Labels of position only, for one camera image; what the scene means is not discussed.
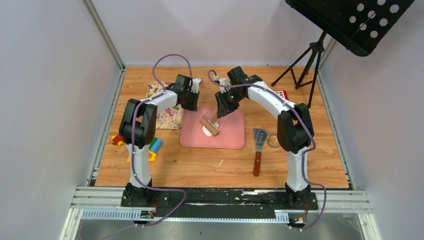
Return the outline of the wooden double-ended roller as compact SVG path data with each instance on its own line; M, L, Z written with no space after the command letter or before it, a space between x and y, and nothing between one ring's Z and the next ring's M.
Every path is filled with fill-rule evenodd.
M207 137L215 137L220 133L218 120L218 112L216 111L211 117L203 115L200 119L202 131Z

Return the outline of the white dough ball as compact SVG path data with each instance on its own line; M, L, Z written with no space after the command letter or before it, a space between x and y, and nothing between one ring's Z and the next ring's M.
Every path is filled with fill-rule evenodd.
M219 123L206 124L202 126L202 131L207 137L214 137L220 133Z

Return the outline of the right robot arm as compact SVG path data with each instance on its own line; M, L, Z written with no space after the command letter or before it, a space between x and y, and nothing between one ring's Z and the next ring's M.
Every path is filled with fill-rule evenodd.
M210 72L210 81L220 87L215 94L218 118L237 110L243 99L250 99L276 119L277 140L286 152L288 166L284 200L290 208L298 209L311 194L307 162L310 146L315 147L316 143L309 107L283 98L258 75L248 76L240 66L232 68L227 77L219 77L215 70Z

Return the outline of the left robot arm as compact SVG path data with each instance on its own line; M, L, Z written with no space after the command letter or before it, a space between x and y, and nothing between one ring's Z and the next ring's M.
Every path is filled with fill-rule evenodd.
M152 187L149 169L149 147L156 133L157 115L181 105L196 111L200 96L200 78L178 75L175 82L157 94L142 100L130 99L119 126L119 134L128 149L130 179L121 198L123 207L149 206L158 188Z

